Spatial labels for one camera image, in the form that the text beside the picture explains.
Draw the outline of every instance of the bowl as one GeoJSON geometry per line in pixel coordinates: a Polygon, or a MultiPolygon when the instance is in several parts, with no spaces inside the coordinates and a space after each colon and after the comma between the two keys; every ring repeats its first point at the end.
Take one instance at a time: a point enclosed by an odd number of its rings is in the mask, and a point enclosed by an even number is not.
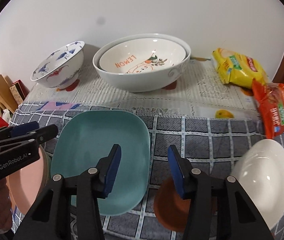
{"type": "Polygon", "coordinates": [[[177,80],[187,67],[190,60],[191,48],[183,40],[165,35],[165,34],[137,34],[128,37],[124,37],[113,41],[101,49],[93,57],[93,65],[95,70],[98,72],[100,77],[107,82],[109,85],[119,89],[127,90],[130,92],[145,92],[160,89],[170,85],[177,80]],[[142,39],[142,38],[153,38],[153,39],[165,39],[176,42],[181,45],[186,51],[186,57],[179,64],[164,68],[158,71],[142,72],[139,74],[133,73],[112,73],[104,71],[99,67],[99,61],[102,55],[111,49],[112,47],[130,40],[142,39]]]}
{"type": "Polygon", "coordinates": [[[39,160],[7,177],[12,199],[24,215],[50,179],[51,159],[42,146],[39,147],[39,155],[39,160]]]}
{"type": "Polygon", "coordinates": [[[184,48],[165,39],[143,38],[122,42],[100,58],[100,68],[112,73],[139,74],[159,71],[179,64],[186,57],[184,48]]]}
{"type": "Polygon", "coordinates": [[[270,139],[258,141],[231,173],[261,213],[269,229],[284,214],[284,148],[270,139]]]}
{"type": "Polygon", "coordinates": [[[31,80],[46,88],[64,89],[79,77],[83,64],[84,41],[75,41],[52,52],[33,71],[31,80]]]}
{"type": "MultiPolygon", "coordinates": [[[[142,200],[149,178],[150,134],[136,115],[117,110],[87,111],[73,117],[63,128],[55,148],[51,176],[80,175],[108,156],[113,144],[122,150],[112,192],[98,199],[101,215],[123,214],[142,200]]],[[[71,204],[76,206],[76,197],[71,204]]]]}

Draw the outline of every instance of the finger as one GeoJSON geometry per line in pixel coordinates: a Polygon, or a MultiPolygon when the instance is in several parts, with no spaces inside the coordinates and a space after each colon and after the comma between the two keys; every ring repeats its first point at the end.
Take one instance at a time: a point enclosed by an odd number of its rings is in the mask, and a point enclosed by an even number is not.
{"type": "Polygon", "coordinates": [[[12,228],[12,216],[9,216],[8,219],[6,220],[6,222],[4,223],[2,230],[4,232],[7,232],[11,228],[12,228]]]}
{"type": "Polygon", "coordinates": [[[9,217],[12,219],[10,206],[7,204],[5,210],[0,213],[0,229],[4,229],[4,225],[9,217]]]}
{"type": "Polygon", "coordinates": [[[6,185],[6,178],[3,178],[0,180],[0,188],[4,187],[6,185]]]}
{"type": "Polygon", "coordinates": [[[7,186],[0,188],[0,213],[10,203],[9,188],[7,186]]]}

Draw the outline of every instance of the teal plate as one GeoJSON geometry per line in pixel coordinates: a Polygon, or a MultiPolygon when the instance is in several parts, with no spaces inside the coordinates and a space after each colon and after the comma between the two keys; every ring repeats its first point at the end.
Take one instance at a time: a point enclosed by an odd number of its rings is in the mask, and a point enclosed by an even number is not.
{"type": "MultiPolygon", "coordinates": [[[[150,135],[145,123],[125,111],[87,111],[73,117],[63,128],[51,162],[51,176],[80,175],[108,156],[119,144],[122,157],[112,192],[98,199],[101,215],[121,215],[143,198],[149,178],[150,135]]],[[[76,197],[71,204],[76,206],[76,197]]]]}

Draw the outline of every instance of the lemon print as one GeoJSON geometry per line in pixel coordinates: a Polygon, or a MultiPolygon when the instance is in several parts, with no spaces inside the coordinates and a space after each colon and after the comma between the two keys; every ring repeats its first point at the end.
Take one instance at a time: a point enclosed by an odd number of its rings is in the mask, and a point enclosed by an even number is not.
{"type": "Polygon", "coordinates": [[[234,118],[234,115],[225,109],[220,109],[215,112],[215,118],[234,118]]]}

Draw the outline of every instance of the pink plate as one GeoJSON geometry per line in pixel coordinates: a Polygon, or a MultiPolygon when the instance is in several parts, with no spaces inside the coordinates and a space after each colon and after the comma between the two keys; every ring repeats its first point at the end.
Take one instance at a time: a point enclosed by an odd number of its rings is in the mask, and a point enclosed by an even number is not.
{"type": "Polygon", "coordinates": [[[48,160],[39,147],[40,159],[8,176],[13,199],[22,214],[26,214],[48,180],[48,160]]]}

